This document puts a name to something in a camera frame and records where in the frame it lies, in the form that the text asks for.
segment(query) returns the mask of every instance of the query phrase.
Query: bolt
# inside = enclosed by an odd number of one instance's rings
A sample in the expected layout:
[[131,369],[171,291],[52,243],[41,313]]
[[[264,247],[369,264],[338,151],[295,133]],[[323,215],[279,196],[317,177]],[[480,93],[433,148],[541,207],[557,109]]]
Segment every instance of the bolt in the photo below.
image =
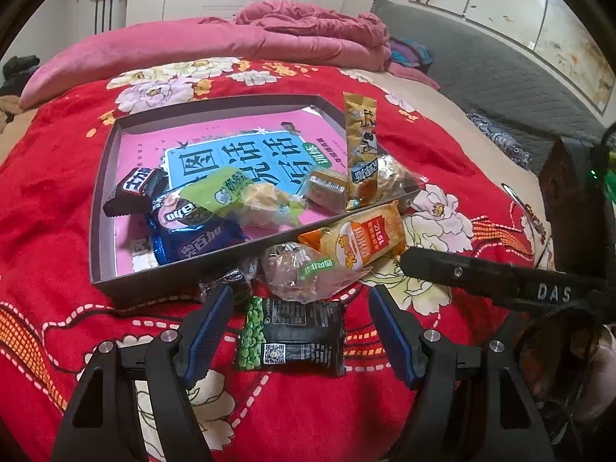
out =
[[99,351],[105,354],[107,354],[112,349],[113,349],[113,342],[111,341],[101,342],[99,345]]
[[429,342],[438,342],[440,340],[440,333],[431,328],[424,332],[424,338]]
[[490,342],[490,349],[492,349],[494,352],[503,352],[504,344],[501,341],[492,341]]
[[177,339],[177,332],[175,330],[165,330],[161,333],[160,338],[163,342],[173,342]]

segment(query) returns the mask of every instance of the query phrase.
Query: red blanket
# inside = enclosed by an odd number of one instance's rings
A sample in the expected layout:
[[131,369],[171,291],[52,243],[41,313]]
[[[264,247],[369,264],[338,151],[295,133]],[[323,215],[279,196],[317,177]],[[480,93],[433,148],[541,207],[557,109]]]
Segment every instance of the red blanket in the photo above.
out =
[[[245,94],[316,94],[341,109],[343,92],[373,97],[380,143],[430,180],[405,217],[409,244],[532,264],[522,211],[440,126],[361,74],[235,59],[175,64],[174,71],[183,78],[154,68],[109,86],[74,88],[39,110],[0,167],[0,416],[33,462],[49,459],[62,412],[100,341],[147,341],[195,308],[173,294],[168,303],[117,311],[89,283],[95,174],[113,119],[128,112]],[[504,317],[488,300],[405,278],[396,261],[377,262],[365,283],[386,283],[426,328],[483,344]],[[367,289],[358,283],[336,296],[347,305],[347,373],[340,379],[234,371],[241,315],[233,319],[212,370],[190,393],[216,460],[362,462],[390,448],[414,393],[393,375],[370,321]],[[147,387],[137,388],[147,449],[162,459]]]

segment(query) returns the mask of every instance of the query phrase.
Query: gray patterned cloth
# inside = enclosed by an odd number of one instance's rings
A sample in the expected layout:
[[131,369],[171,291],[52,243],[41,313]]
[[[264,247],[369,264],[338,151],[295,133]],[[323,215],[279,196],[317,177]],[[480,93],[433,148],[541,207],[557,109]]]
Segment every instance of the gray patterned cloth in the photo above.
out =
[[466,113],[467,118],[483,132],[494,144],[519,167],[530,170],[531,155],[510,134],[495,126],[488,117],[472,110]]

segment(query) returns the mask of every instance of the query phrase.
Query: red label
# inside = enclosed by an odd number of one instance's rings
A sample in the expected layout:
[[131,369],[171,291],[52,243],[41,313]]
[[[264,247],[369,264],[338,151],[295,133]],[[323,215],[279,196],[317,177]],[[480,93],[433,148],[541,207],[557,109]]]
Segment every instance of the red label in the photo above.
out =
[[383,216],[370,219],[362,224],[368,231],[370,252],[372,255],[389,246],[389,236],[385,230],[385,218]]

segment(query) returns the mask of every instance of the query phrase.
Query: gray headboard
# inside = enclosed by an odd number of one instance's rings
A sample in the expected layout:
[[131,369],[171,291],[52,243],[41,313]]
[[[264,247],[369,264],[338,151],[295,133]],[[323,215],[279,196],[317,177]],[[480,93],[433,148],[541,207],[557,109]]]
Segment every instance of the gray headboard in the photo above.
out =
[[562,83],[521,52],[462,22],[418,7],[375,0],[372,12],[397,38],[418,42],[434,63],[430,78],[468,112],[501,125],[532,155],[538,174],[558,135],[596,143],[603,125]]

